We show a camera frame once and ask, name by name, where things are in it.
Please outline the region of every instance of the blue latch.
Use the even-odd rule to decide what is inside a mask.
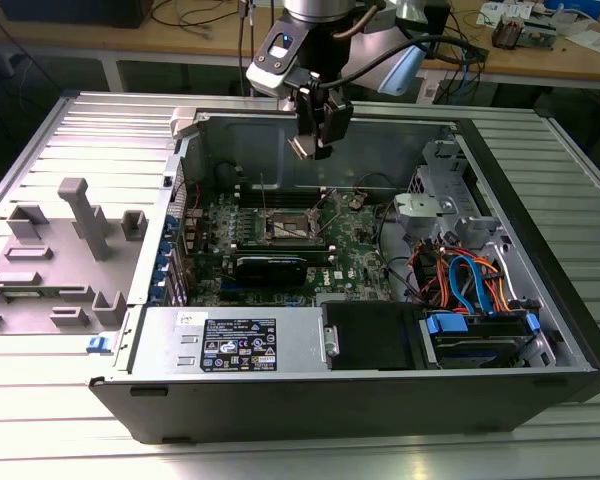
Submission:
[[[540,331],[540,322],[535,313],[527,313],[527,323],[533,333],[538,333]]]
[[[153,282],[161,282],[162,280],[164,280],[164,277],[166,277],[165,272],[163,272],[162,270],[155,270],[151,275],[151,280]]]
[[[164,255],[158,255],[156,257],[156,265],[159,267],[166,267],[169,264],[169,259]]]
[[[89,345],[87,346],[87,353],[111,353],[111,348],[109,348],[109,339],[107,337],[93,337],[89,340]]]
[[[164,230],[166,232],[171,232],[173,230],[177,230],[180,222],[176,220],[172,215],[167,215],[164,219]]]
[[[152,297],[162,298],[164,297],[164,287],[159,287],[157,285],[151,285],[149,287],[149,295]]]
[[[429,334],[468,332],[467,321],[459,313],[434,313],[427,318]]]
[[[171,244],[169,242],[167,242],[166,240],[161,240],[160,244],[158,245],[158,252],[160,252],[161,254],[166,254],[169,253],[171,251]]]

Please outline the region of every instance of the circuit board on desk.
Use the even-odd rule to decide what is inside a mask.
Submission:
[[[195,306],[318,306],[327,300],[390,300],[387,272],[375,251],[373,206],[349,208],[346,194],[323,194],[320,208],[262,208],[217,197],[187,219],[185,234]],[[297,203],[315,203],[299,199]],[[241,258],[301,258],[301,284],[240,284],[232,267]]]

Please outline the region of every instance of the motherboard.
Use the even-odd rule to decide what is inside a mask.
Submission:
[[[257,193],[187,211],[192,306],[318,306],[391,300],[376,253],[376,208],[335,189]]]

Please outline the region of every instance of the power supply label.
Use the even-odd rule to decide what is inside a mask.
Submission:
[[[276,319],[207,319],[202,340],[205,372],[272,372],[278,345]]]

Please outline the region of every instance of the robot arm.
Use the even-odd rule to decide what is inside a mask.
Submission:
[[[269,31],[247,70],[247,78],[257,91],[293,103],[298,133],[289,143],[300,158],[328,158],[331,144],[344,138],[353,106],[338,92],[341,85],[411,47],[410,55],[403,57],[408,60],[402,64],[405,68],[391,72],[393,81],[401,85],[393,91],[401,93],[424,59],[429,40],[442,38],[423,37],[427,40],[424,41],[409,33],[426,32],[424,0],[367,1],[372,3],[358,7],[355,0],[284,0],[282,17]],[[355,74],[340,78],[349,61],[354,35],[393,26],[411,40],[373,59]],[[466,48],[465,42],[455,40]]]

